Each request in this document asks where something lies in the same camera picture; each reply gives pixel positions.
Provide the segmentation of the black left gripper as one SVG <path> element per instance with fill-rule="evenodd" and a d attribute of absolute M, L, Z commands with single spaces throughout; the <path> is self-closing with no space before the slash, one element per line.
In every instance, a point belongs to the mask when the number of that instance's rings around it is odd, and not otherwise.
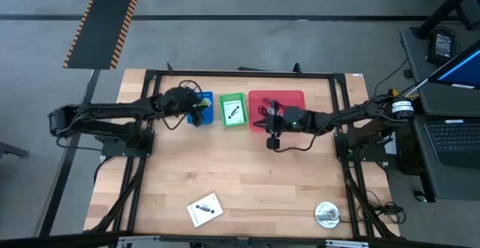
<path fill-rule="evenodd" d="M 203 100 L 210 100 L 209 96 L 197 95 L 193 90 L 187 90 L 187 113 L 192 117 L 192 123 L 199 127 L 203 122 L 202 111 L 210 106 L 203 105 Z"/>

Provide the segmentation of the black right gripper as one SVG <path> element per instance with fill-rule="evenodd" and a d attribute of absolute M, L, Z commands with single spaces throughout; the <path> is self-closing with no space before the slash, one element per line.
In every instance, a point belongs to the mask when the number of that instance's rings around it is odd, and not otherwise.
<path fill-rule="evenodd" d="M 270 102 L 271 113 L 266 117 L 255 121 L 253 124 L 256 127 L 266 130 L 270 137 L 266 140 L 266 146 L 269 150 L 277 150 L 280 147 L 279 136 L 282 133 L 284 126 L 283 114 L 287 110 L 287 107 L 276 100 Z"/>

